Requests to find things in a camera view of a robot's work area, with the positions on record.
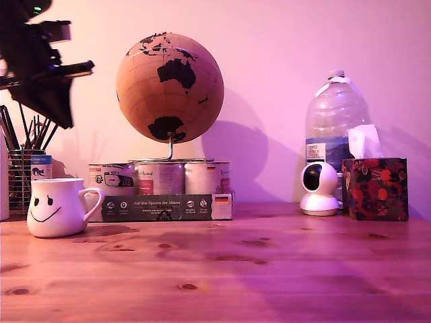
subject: plastic water bottle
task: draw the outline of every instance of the plastic water bottle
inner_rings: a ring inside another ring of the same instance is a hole
[[[368,124],[368,107],[344,71],[331,71],[326,83],[310,103],[306,115],[306,163],[327,162],[339,181],[334,192],[342,208],[341,163],[353,158],[349,152],[347,132],[360,124]]]

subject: white mug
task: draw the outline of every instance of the white mug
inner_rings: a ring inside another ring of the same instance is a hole
[[[98,194],[89,210],[84,195]],[[27,228],[35,237],[57,238],[84,230],[88,220],[102,206],[104,193],[99,188],[84,189],[82,178],[55,178],[32,181],[32,198],[27,212]]]

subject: german flag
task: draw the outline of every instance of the german flag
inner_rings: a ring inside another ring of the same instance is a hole
[[[228,196],[216,196],[214,198],[215,203],[226,203],[229,204],[229,197]]]

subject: metal mesh pen cup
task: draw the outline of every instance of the metal mesh pen cup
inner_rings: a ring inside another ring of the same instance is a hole
[[[31,156],[45,155],[41,149],[16,149],[8,151],[9,160],[9,210],[25,215],[32,196]]]

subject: globe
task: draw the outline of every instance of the globe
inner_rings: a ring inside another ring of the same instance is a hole
[[[154,34],[129,50],[117,74],[121,112],[142,135],[160,142],[193,140],[216,121],[224,84],[216,60],[195,40]]]

